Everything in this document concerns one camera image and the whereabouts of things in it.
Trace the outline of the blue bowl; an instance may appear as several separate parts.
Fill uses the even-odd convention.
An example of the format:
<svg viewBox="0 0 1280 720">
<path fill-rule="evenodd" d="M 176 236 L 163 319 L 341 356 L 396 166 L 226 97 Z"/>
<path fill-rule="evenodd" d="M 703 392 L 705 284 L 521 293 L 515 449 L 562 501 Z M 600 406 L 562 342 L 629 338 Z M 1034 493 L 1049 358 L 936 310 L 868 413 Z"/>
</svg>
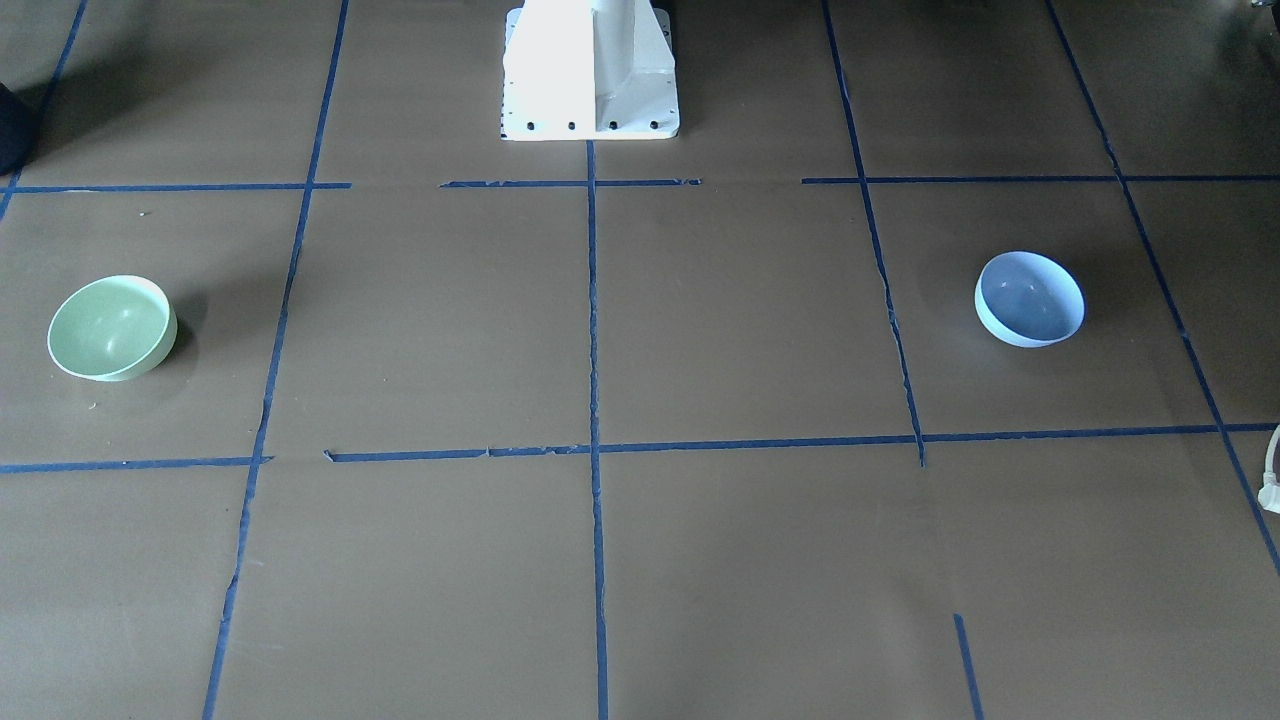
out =
<svg viewBox="0 0 1280 720">
<path fill-rule="evenodd" d="M 1053 259 L 1029 251 L 988 260 L 975 282 L 974 306 L 988 333 L 1020 348 L 1069 340 L 1085 320 L 1075 277 Z"/>
</svg>

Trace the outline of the green bowl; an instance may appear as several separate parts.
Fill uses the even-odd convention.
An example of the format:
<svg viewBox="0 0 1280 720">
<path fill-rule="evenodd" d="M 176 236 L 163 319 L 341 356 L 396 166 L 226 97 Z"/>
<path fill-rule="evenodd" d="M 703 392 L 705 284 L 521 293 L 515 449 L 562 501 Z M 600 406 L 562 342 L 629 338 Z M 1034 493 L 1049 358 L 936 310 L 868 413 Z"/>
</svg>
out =
<svg viewBox="0 0 1280 720">
<path fill-rule="evenodd" d="M 50 320 L 46 346 L 68 375 L 133 380 L 157 368 L 177 341 L 170 299 L 140 275 L 110 275 L 70 295 Z"/>
</svg>

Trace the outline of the white power plug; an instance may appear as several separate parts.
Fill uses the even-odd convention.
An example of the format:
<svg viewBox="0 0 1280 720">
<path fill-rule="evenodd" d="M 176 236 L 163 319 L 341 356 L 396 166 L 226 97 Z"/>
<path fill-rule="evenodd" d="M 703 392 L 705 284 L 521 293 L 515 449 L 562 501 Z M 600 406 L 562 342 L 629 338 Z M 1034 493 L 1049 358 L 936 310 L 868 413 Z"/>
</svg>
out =
<svg viewBox="0 0 1280 720">
<path fill-rule="evenodd" d="M 1275 425 L 1263 455 L 1263 473 L 1256 496 L 1258 506 L 1266 512 L 1279 514 L 1279 474 L 1277 474 L 1277 448 L 1280 439 L 1280 427 Z"/>
</svg>

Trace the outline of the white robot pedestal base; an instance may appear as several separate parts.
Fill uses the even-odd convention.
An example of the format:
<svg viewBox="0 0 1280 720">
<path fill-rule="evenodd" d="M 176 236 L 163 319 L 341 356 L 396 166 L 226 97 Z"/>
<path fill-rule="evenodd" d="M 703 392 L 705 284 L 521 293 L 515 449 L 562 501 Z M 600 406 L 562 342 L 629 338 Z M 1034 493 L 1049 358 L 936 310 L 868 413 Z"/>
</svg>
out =
<svg viewBox="0 0 1280 720">
<path fill-rule="evenodd" d="M 678 135 L 669 10 L 650 1 L 525 1 L 507 12 L 504 29 L 503 140 Z"/>
</svg>

